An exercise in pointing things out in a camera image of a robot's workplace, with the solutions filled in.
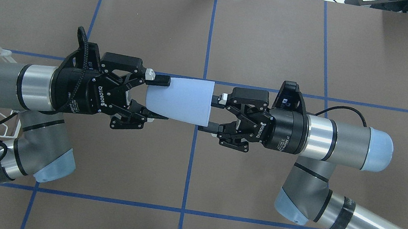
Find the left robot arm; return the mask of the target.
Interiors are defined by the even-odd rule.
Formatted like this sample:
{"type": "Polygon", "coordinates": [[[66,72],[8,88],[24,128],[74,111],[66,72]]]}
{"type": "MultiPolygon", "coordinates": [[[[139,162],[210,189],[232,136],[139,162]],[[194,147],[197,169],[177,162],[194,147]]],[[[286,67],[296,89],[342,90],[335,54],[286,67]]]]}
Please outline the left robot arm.
{"type": "Polygon", "coordinates": [[[138,57],[105,53],[79,41],[62,64],[40,66],[0,62],[0,108],[13,111],[22,136],[0,140],[0,183],[32,175],[39,183],[60,179],[76,168],[63,115],[106,114],[112,129],[142,129],[162,117],[129,96],[130,89],[169,87],[171,77],[143,67],[138,57]]]}

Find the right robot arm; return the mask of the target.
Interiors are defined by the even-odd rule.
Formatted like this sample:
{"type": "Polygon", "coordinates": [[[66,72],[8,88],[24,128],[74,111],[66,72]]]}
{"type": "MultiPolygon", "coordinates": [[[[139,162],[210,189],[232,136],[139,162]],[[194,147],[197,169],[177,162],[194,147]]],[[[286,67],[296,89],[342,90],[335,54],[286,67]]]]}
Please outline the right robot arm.
{"type": "MultiPolygon", "coordinates": [[[[339,166],[333,192],[408,229],[408,113],[358,106],[370,126],[394,141],[394,157],[377,173],[339,166]]],[[[252,143],[248,153],[220,146],[198,132],[182,229],[291,229],[274,200],[296,157],[252,143]]],[[[305,229],[317,229],[309,221],[305,229]]]]}

